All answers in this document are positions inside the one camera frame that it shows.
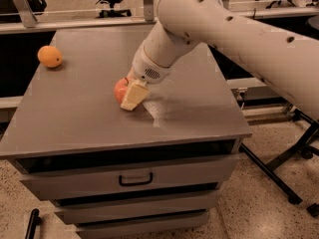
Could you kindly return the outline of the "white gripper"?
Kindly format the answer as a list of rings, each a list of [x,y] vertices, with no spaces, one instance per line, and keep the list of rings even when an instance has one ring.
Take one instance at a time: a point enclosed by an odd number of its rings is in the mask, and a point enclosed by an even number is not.
[[[150,92],[147,83],[160,83],[170,74],[172,62],[173,59],[164,49],[142,43],[127,74],[130,83],[122,99],[121,108],[126,111],[134,110]]]

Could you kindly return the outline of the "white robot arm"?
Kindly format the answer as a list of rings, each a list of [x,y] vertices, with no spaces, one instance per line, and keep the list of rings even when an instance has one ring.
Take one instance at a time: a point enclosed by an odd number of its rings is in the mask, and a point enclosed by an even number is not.
[[[148,85],[170,74],[177,60],[205,43],[314,120],[319,120],[319,41],[236,15],[221,0],[159,0],[158,21],[143,40],[116,94],[132,111]]]

